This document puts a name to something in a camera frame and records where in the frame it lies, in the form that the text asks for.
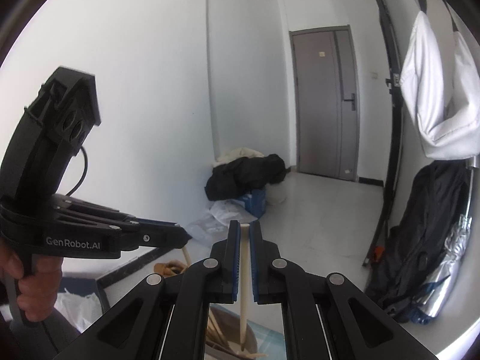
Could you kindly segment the left hand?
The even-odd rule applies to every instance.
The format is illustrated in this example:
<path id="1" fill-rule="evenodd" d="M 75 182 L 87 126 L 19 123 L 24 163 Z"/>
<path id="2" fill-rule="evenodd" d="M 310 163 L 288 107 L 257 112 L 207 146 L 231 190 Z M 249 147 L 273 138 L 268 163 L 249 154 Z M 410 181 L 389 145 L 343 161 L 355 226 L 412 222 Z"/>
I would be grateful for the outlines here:
<path id="1" fill-rule="evenodd" d="M 32 323 L 45 320 L 54 310 L 62 279 L 64 259 L 56 256 L 40 256 L 34 274 L 24 275 L 24 266 L 18 254 L 1 240 L 1 279 L 10 275 L 19 281 L 19 308 Z"/>

